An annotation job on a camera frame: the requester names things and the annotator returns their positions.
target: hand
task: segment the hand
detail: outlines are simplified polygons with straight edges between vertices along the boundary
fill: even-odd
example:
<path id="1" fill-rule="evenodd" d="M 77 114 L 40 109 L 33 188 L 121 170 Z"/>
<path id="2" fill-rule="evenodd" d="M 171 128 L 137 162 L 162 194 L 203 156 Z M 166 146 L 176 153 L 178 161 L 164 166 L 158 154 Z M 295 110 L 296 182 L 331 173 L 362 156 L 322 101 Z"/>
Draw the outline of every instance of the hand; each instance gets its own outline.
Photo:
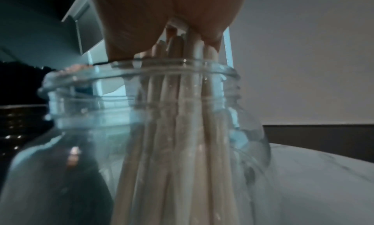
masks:
<path id="1" fill-rule="evenodd" d="M 110 61 L 131 59 L 149 50 L 171 22 L 178 21 L 201 34 L 219 51 L 222 34 L 244 0 L 92 0 L 102 22 Z"/>

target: white marble surface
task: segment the white marble surface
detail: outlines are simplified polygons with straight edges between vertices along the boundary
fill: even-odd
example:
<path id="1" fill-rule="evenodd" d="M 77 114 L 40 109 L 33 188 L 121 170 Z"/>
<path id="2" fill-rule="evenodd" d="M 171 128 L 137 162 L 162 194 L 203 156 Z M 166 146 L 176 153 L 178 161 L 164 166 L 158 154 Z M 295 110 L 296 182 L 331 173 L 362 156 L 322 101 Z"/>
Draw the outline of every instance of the white marble surface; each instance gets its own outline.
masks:
<path id="1" fill-rule="evenodd" d="M 374 164 L 272 144 L 282 225 L 374 224 Z"/>

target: glass surface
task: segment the glass surface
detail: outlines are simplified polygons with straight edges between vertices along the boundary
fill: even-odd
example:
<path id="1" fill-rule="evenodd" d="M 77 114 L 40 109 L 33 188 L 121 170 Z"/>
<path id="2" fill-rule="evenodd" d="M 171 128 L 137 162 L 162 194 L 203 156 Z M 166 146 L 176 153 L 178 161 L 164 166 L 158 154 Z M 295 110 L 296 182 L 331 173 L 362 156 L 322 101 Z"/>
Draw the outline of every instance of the glass surface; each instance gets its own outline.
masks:
<path id="1" fill-rule="evenodd" d="M 45 79 L 55 127 L 12 161 L 2 225 L 278 224 L 270 147 L 237 104 L 235 70 L 185 59 L 106 67 Z M 117 78 L 123 95 L 94 94 Z"/>

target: threaded jar mouth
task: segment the threaded jar mouth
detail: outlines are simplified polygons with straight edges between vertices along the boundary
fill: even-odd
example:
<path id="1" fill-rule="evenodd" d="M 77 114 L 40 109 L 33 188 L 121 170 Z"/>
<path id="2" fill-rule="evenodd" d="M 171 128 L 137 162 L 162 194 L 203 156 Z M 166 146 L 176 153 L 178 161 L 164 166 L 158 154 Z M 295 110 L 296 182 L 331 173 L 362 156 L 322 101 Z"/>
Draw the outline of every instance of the threaded jar mouth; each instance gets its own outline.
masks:
<path id="1" fill-rule="evenodd" d="M 70 74 L 49 73 L 38 90 L 41 97 L 57 88 L 90 83 L 109 78 L 132 78 L 165 74 L 221 74 L 239 80 L 238 73 L 231 67 L 210 60 L 191 59 L 134 59 L 111 62 L 83 69 Z"/>

